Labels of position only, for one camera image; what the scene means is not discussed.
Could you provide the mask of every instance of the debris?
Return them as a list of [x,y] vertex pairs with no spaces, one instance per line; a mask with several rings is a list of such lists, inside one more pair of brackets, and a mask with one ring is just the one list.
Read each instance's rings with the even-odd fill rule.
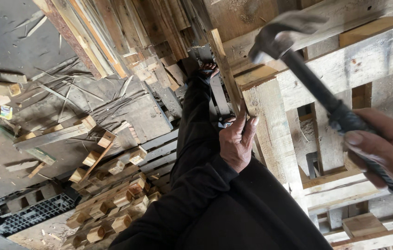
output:
[[34,27],[28,32],[28,34],[27,34],[26,37],[31,36],[40,26],[42,26],[42,25],[45,23],[46,20],[47,20],[47,16],[44,16],[44,18],[42,18],[42,19],[36,24],[36,26],[34,26]]
[[57,239],[58,241],[62,241],[61,238],[59,238],[58,236],[54,235],[54,234],[48,234],[49,236]]

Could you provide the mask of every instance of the nail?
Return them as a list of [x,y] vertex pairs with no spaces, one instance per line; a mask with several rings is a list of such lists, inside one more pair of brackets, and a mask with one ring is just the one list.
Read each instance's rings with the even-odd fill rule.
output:
[[351,145],[359,145],[363,141],[363,136],[355,131],[349,131],[345,134],[345,141]]
[[254,118],[254,121],[252,122],[252,124],[253,124],[254,126],[256,126],[256,125],[258,124],[259,121],[260,121],[260,117],[257,116],[257,117]]

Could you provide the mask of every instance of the claw hammer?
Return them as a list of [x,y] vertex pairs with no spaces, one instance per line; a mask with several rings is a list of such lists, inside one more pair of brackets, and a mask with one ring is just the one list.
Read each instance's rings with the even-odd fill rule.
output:
[[[260,63],[264,54],[273,59],[281,59],[294,75],[303,83],[311,94],[330,114],[329,125],[340,134],[348,131],[363,130],[377,134],[374,128],[366,124],[352,112],[341,100],[338,100],[322,81],[305,65],[303,58],[291,49],[292,41],[289,31],[313,34],[317,28],[327,22],[323,17],[289,11],[270,21],[255,37],[255,44],[249,51],[249,59]],[[359,155],[368,167],[386,182],[388,190],[393,194],[393,180],[378,163]]]

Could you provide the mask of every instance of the stack of wooden blocks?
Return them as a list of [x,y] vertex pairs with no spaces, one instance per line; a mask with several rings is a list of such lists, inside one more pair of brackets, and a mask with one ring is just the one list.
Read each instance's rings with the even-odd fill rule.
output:
[[127,229],[152,202],[161,197],[158,188],[150,187],[146,176],[138,171],[123,170],[117,181],[82,198],[66,223],[72,229],[79,229],[67,238],[62,249],[108,248],[119,232]]
[[206,43],[195,38],[202,28],[191,27],[180,0],[34,2],[96,79],[135,74],[174,90],[182,80],[167,67],[188,57],[187,48]]

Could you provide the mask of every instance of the wood scrap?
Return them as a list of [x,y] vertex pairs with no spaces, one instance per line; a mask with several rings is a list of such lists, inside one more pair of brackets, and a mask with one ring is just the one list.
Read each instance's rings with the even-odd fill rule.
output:
[[31,167],[37,166],[38,164],[39,164],[39,161],[23,162],[20,164],[8,166],[5,169],[8,170],[9,172],[14,172],[17,170],[31,168]]

